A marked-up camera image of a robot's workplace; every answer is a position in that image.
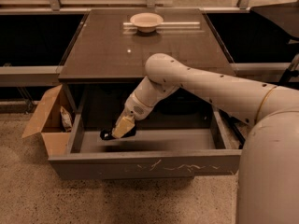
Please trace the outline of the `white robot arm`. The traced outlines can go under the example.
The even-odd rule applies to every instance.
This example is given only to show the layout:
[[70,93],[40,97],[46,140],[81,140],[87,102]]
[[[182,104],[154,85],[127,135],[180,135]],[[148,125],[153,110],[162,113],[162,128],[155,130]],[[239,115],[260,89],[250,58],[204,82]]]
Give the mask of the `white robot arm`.
[[121,138],[182,88],[251,127],[238,175],[237,224],[299,224],[299,91],[190,68],[157,53],[112,130]]

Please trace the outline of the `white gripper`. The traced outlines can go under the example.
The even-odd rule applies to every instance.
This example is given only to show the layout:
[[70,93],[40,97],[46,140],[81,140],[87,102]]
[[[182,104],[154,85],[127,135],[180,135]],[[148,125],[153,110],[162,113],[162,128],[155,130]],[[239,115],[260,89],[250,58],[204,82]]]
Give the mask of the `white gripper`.
[[131,93],[112,129],[112,136],[116,139],[122,138],[135,127],[135,120],[145,119],[151,111],[152,107],[142,104],[135,94]]

